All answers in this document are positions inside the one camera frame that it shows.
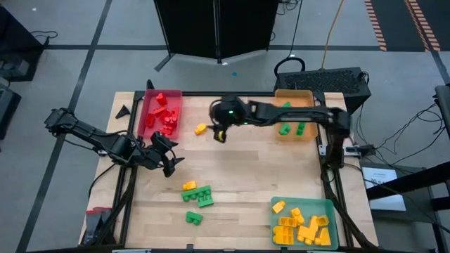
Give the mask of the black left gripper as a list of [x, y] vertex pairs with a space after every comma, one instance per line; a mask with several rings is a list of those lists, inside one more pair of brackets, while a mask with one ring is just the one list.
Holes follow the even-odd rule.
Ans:
[[173, 147], [178, 143], [171, 141], [161, 132], [155, 131], [150, 137], [151, 144], [142, 149], [143, 158], [140, 165], [147, 169], [163, 168], [166, 178], [175, 172], [175, 165], [185, 160], [184, 157], [176, 158]]

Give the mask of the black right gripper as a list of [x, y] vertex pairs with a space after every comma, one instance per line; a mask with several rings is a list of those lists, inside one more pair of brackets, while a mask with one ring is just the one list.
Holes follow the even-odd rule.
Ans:
[[[237, 96], [223, 96], [210, 104], [210, 128], [229, 128], [233, 125], [248, 124], [250, 105]], [[222, 142], [226, 142], [226, 131], [221, 132]], [[214, 139], [219, 140], [219, 130], [214, 132]]]

